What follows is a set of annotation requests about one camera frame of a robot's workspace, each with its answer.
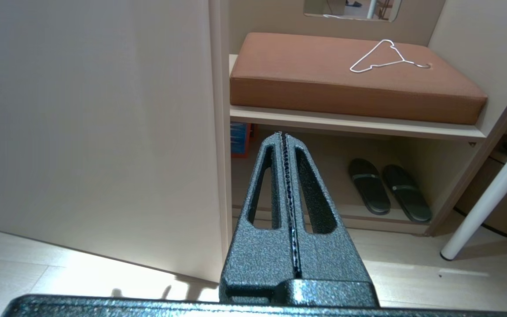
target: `white wire hanger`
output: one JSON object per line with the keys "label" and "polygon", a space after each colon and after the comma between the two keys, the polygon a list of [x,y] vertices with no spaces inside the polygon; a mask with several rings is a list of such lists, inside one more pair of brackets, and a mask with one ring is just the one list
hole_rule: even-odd
{"label": "white wire hanger", "polygon": [[[357,66],[362,60],[364,60],[367,56],[369,56],[372,52],[374,52],[374,50],[376,50],[376,48],[378,48],[378,46],[380,46],[380,44],[382,44],[383,42],[389,42],[390,43],[390,48],[392,48],[398,54],[398,56],[400,56],[400,60],[397,60],[396,62],[386,63],[386,64],[378,64],[378,65],[377,64],[372,64],[371,66],[365,68],[364,70],[354,70],[355,66]],[[355,64],[353,64],[349,68],[349,70],[352,71],[352,72],[354,72],[354,73],[363,73],[363,72],[366,72],[368,70],[372,70],[375,67],[384,67],[384,66],[394,65],[394,64],[398,64],[398,63],[409,63],[409,64],[412,64],[414,66],[418,66],[420,68],[430,68],[431,67],[431,65],[429,65],[429,64],[420,65],[420,64],[416,64],[415,62],[412,62],[410,60],[406,60],[404,58],[404,56],[402,56],[402,54],[400,54],[400,52],[398,51],[398,48],[396,48],[396,46],[394,46],[394,42],[392,42],[391,40],[382,40],[378,44],[376,44],[375,47],[372,50],[370,50],[362,58],[360,58],[360,60],[358,60]]]}

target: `light wooden floor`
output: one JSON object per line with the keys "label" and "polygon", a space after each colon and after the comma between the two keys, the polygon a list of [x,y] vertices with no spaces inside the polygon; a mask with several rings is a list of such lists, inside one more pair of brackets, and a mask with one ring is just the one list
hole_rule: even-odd
{"label": "light wooden floor", "polygon": [[[507,239],[479,230],[452,262],[439,251],[462,217],[438,237],[350,229],[382,307],[507,311]],[[0,233],[0,314],[26,293],[217,301],[215,283]]]}

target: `textured metal surface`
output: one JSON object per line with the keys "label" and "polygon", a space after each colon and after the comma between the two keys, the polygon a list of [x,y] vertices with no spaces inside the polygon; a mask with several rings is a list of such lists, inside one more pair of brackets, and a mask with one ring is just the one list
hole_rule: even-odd
{"label": "textured metal surface", "polygon": [[165,316],[360,316],[507,317],[507,313],[423,309],[346,309],[333,307],[231,305],[205,302],[25,295],[14,299],[3,317],[165,317]]}
{"label": "textured metal surface", "polygon": [[[258,229],[252,223],[267,168],[273,229]],[[305,229],[301,192],[314,233]],[[261,144],[219,290],[222,303],[378,307],[308,149],[290,135],[276,133]]]}

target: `upholstered bench cushion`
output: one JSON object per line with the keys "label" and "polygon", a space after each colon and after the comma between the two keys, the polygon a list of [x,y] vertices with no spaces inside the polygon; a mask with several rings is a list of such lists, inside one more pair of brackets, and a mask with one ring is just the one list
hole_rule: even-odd
{"label": "upholstered bench cushion", "polygon": [[[355,74],[376,41],[250,33],[231,73],[231,103],[333,114],[475,124],[486,94],[429,48],[396,44],[400,63]],[[399,60],[388,43],[356,70]]]}

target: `wardrobe door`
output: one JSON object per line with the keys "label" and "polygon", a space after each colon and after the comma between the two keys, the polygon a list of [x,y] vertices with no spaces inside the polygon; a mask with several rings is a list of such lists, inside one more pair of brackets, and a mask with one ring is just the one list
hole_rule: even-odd
{"label": "wardrobe door", "polygon": [[214,106],[207,1],[0,0],[0,231],[218,280]]}

